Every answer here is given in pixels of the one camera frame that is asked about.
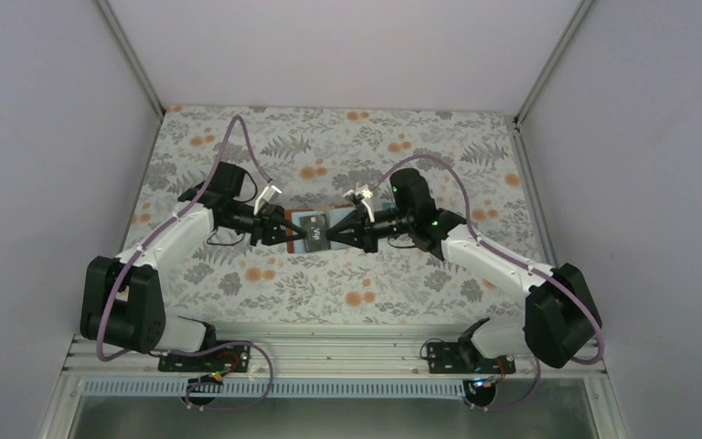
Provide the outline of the brown leather card holder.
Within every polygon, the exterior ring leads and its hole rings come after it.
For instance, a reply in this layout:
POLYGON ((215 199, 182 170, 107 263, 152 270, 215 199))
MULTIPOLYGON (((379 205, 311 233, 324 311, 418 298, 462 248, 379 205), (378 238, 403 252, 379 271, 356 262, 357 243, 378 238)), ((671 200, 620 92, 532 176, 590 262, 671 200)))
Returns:
POLYGON ((329 241, 327 232, 349 213, 355 210, 350 204, 327 206, 318 209, 288 209, 286 219, 306 231, 306 236, 300 240, 286 243, 290 254, 306 254, 324 251, 339 251, 348 245, 329 241))

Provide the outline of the black VIP credit card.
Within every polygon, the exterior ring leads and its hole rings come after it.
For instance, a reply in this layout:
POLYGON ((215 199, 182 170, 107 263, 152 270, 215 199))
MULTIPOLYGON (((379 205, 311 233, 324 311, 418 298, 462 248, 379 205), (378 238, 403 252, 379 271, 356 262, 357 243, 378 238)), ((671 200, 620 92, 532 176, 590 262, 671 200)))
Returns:
POLYGON ((300 224, 306 233, 303 239, 306 252, 323 252, 331 249, 331 242, 326 238, 326 232, 329 229, 328 220, 323 212, 301 217, 300 224))

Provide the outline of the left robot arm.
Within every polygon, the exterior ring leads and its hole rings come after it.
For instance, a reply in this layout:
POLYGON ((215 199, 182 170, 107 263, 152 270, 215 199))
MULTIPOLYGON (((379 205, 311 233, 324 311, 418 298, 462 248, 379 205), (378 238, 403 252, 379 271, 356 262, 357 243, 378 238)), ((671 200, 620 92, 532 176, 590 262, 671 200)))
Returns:
POLYGON ((141 242, 113 257, 98 256, 87 267, 80 334, 95 342, 96 354, 111 361, 106 345, 149 354, 195 354, 210 344, 210 325, 170 316, 165 310, 167 275, 213 233, 227 229, 250 238, 250 245, 297 241, 306 232, 272 203, 280 190, 268 185, 248 204, 239 200, 247 171, 230 163, 181 194, 170 216, 141 242))

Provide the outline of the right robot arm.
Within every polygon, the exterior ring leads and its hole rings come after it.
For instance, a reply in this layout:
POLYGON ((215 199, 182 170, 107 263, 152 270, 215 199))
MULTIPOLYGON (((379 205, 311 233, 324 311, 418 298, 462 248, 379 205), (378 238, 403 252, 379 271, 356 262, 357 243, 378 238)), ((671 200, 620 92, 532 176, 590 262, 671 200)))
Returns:
POLYGON ((407 235, 422 252, 479 274, 524 308, 522 318, 484 317, 458 338, 468 365, 530 353, 551 368, 582 363, 579 351, 597 338, 601 318, 581 271, 527 259, 471 229, 462 215, 437 207, 427 180, 414 168, 389 177, 394 207, 374 211, 367 187, 347 193, 355 206, 326 233, 329 241, 376 252, 381 240, 407 235))

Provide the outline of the floral patterned table mat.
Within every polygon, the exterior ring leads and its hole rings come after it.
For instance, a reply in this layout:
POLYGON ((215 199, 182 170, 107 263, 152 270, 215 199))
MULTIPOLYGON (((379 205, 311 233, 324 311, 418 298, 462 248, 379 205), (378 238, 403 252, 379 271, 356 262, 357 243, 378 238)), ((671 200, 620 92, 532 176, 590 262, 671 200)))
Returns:
MULTIPOLYGON (((177 197, 202 182, 213 160, 250 171, 243 197, 267 177, 291 208, 338 205, 406 160, 427 179, 437 205, 514 252, 540 258, 506 118, 497 112, 224 107, 167 108, 127 243, 145 238, 177 197)), ((382 242, 290 254, 249 246, 221 230, 167 275, 166 308, 205 321, 335 324, 470 324, 521 316, 513 297, 452 263, 382 242)))

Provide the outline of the aluminium rail frame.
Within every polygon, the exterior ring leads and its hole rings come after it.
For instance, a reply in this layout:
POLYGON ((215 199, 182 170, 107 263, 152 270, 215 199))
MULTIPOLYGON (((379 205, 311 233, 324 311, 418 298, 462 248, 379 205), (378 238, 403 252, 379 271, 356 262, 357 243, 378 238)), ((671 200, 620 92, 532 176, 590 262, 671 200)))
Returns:
MULTIPOLYGON (((218 323, 223 340, 253 342, 269 355, 276 378, 416 379, 429 376, 420 346, 429 338, 455 340, 468 325, 218 323)), ((128 353, 101 362, 95 344, 75 336, 62 367, 67 375, 156 376, 158 359, 128 353)), ((562 369, 542 366, 543 378, 607 375, 603 362, 562 369)))

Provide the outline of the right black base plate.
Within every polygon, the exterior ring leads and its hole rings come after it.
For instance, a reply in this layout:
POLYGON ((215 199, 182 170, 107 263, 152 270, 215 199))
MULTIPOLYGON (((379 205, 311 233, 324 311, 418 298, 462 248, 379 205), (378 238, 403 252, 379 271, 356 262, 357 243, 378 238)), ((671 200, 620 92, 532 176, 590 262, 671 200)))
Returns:
POLYGON ((420 356, 427 362, 431 374, 512 374, 516 364, 512 358, 483 357, 472 345, 458 342, 431 340, 420 349, 420 356))

